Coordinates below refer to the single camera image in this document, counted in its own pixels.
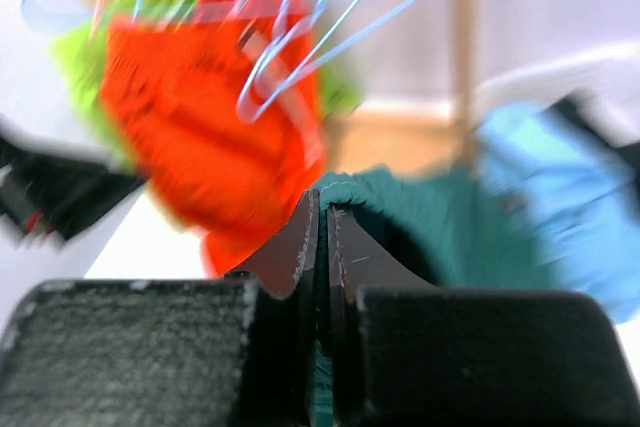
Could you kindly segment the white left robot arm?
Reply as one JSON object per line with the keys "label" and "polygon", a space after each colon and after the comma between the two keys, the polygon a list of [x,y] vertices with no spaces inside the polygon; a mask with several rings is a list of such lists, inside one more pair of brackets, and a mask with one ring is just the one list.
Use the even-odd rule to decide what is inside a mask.
{"label": "white left robot arm", "polygon": [[78,146],[36,138],[1,121],[1,228],[17,244],[50,235],[66,243],[146,182]]}

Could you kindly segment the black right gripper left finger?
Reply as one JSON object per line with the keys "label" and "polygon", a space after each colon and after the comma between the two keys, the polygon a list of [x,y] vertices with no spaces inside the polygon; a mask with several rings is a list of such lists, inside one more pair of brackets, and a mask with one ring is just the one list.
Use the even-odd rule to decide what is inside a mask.
{"label": "black right gripper left finger", "polygon": [[319,202],[232,276],[56,280],[1,339],[5,426],[309,426]]}

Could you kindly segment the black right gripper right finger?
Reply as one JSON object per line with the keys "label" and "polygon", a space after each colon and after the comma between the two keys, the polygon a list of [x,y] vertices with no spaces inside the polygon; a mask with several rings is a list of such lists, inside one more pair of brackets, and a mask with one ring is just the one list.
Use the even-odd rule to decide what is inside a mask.
{"label": "black right gripper right finger", "polygon": [[562,291],[435,287],[327,212],[338,426],[635,426],[599,305]]}

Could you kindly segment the orange shorts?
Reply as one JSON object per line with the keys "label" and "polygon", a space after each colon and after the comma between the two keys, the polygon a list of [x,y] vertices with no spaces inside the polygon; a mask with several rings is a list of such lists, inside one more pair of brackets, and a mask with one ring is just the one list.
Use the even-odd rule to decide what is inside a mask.
{"label": "orange shorts", "polygon": [[105,108],[172,214],[204,231],[211,277],[273,237],[326,165],[315,76],[258,118],[236,110],[273,27],[248,6],[166,27],[119,17],[107,31]]}

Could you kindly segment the teal shorts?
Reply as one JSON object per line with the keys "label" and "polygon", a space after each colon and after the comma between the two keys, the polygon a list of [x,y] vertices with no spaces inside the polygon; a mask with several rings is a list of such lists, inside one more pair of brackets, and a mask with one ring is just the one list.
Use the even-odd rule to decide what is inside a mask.
{"label": "teal shorts", "polygon": [[386,169],[354,175],[327,173],[314,186],[319,195],[318,266],[321,310],[318,324],[326,360],[317,364],[316,405],[333,397],[325,425],[356,426],[360,409],[359,367],[348,364],[343,320],[348,307],[340,273],[332,266],[340,245],[327,213],[344,210],[400,268],[387,280],[411,279],[412,288],[509,290],[533,293],[533,302],[558,286],[555,264],[546,263],[533,231],[516,228],[511,217],[464,171],[403,180]]}

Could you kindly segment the light blue shorts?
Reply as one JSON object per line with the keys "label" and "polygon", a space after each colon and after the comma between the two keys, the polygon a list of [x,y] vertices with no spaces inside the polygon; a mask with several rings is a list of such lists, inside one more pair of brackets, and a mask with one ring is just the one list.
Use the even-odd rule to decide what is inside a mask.
{"label": "light blue shorts", "polygon": [[540,243],[551,284],[595,298],[616,323],[639,312],[639,199],[631,168],[553,106],[503,105],[476,131],[481,181]]}

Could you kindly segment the dark navy shorts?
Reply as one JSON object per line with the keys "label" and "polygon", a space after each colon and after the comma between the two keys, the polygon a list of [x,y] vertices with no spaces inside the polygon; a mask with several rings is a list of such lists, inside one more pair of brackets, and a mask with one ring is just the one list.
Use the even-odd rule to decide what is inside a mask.
{"label": "dark navy shorts", "polygon": [[552,102],[547,110],[575,129],[593,137],[598,145],[615,154],[633,173],[639,189],[639,128],[595,94],[575,89]]}

